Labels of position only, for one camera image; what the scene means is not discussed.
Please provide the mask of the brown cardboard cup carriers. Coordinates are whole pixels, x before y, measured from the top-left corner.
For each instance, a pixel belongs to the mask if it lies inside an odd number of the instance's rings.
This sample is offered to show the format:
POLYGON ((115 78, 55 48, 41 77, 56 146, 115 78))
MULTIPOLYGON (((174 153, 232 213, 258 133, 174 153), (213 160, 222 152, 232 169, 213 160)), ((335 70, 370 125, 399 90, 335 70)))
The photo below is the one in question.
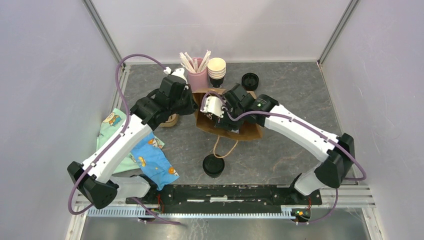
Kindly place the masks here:
POLYGON ((179 119, 179 116, 177 114, 172 114, 168 120, 166 120, 165 122, 161 123, 159 126, 161 128, 169 128, 169 127, 173 127, 177 124, 179 119))

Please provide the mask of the brown paper takeout bag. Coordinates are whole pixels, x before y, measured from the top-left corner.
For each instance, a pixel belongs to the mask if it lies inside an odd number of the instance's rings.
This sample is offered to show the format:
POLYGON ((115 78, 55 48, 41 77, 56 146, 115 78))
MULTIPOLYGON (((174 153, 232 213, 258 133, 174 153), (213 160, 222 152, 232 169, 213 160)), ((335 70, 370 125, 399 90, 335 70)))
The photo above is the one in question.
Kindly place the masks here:
POLYGON ((194 113, 195 125, 200 130, 217 136, 212 152, 213 156, 219 159, 230 155, 239 142, 258 140, 263 137, 262 130, 258 124, 242 120, 231 121, 225 112, 222 112, 221 118, 219 118, 212 113, 201 111, 204 107, 210 107, 212 105, 211 102, 220 104, 220 98, 225 92, 225 89, 203 88, 193 93, 194 101, 199 106, 199 109, 194 113), (216 153, 216 148, 221 138, 235 141, 233 147, 223 156, 216 153))

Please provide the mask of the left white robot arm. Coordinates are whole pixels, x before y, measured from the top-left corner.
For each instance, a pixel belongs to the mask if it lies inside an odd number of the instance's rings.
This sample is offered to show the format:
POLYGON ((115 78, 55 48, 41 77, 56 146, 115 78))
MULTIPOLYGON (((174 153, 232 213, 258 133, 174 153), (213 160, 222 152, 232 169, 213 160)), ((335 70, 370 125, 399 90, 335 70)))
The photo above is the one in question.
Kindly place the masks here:
POLYGON ((146 179, 140 176, 114 177, 113 173, 136 144, 171 115, 191 115, 197 108, 184 69, 177 68, 165 76, 158 89, 136 102, 125 123, 105 145, 83 163, 73 161, 69 164, 67 172, 74 183, 68 199, 69 211, 73 210, 76 191, 97 209, 107 207, 115 198, 136 197, 145 204, 153 203, 157 190, 146 179))

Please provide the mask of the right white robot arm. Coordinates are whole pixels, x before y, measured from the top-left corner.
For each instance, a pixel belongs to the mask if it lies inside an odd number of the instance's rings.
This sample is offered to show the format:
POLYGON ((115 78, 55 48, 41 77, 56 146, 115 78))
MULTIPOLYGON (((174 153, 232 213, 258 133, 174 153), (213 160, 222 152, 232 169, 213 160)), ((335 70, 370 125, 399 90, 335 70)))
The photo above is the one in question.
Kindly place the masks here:
POLYGON ((294 141, 319 161, 300 174, 289 189, 289 199, 302 204, 318 189, 338 189, 354 164, 354 138, 322 130, 291 113, 267 94, 253 97, 240 84, 224 93, 210 93, 202 99, 200 110, 215 120, 217 128, 236 131, 242 124, 255 124, 294 141))

